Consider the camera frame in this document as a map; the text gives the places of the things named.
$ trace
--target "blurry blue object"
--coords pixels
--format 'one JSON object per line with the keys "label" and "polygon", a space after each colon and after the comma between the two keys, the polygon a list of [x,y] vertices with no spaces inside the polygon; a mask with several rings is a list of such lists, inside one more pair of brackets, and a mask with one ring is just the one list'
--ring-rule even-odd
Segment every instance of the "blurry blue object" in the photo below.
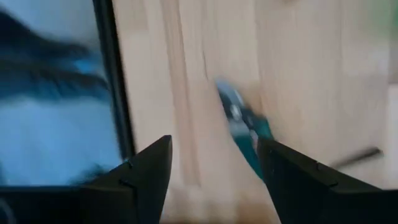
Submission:
{"label": "blurry blue object", "polygon": [[0,185],[74,184],[120,165],[100,60],[5,12],[0,26]]}
{"label": "blurry blue object", "polygon": [[218,79],[216,85],[232,138],[253,171],[264,180],[255,147],[259,137],[274,139],[268,121],[255,115],[226,80]]}

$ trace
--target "black frame edge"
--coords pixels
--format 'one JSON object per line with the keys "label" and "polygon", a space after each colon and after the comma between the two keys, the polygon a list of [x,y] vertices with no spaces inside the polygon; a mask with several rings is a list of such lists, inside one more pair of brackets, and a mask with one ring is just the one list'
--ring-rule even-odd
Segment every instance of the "black frame edge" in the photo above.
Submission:
{"label": "black frame edge", "polygon": [[114,122],[123,159],[136,155],[118,31],[111,0],[93,0],[104,66],[111,87]]}

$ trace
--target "wooden surface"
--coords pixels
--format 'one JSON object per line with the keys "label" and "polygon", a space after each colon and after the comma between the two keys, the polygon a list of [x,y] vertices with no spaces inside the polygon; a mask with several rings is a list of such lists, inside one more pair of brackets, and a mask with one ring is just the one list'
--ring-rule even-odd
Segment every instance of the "wooden surface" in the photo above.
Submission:
{"label": "wooden surface", "polygon": [[[215,77],[321,162],[388,152],[391,0],[113,2],[137,148],[173,136],[164,222],[279,222],[228,133]],[[390,166],[343,171],[383,187]]]}

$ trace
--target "light wood grain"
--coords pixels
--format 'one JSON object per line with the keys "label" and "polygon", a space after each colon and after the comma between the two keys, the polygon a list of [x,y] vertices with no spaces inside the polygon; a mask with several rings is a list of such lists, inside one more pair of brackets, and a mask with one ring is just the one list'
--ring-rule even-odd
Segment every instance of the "light wood grain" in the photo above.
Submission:
{"label": "light wood grain", "polygon": [[[174,138],[164,222],[279,222],[229,135],[216,77],[269,118],[278,141],[326,164],[392,145],[391,0],[113,2],[137,147]],[[385,10],[377,29],[375,8]],[[343,171],[383,187],[392,166]]]}

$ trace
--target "wooden board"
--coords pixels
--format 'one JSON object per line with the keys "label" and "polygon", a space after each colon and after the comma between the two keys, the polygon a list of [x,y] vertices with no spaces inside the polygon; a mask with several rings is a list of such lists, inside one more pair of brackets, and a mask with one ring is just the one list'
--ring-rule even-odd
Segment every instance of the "wooden board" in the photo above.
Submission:
{"label": "wooden board", "polygon": [[[216,77],[321,162],[385,146],[390,0],[378,29],[370,0],[113,2],[137,148],[173,136],[164,222],[279,222],[228,133]],[[386,167],[344,172],[383,186]]]}

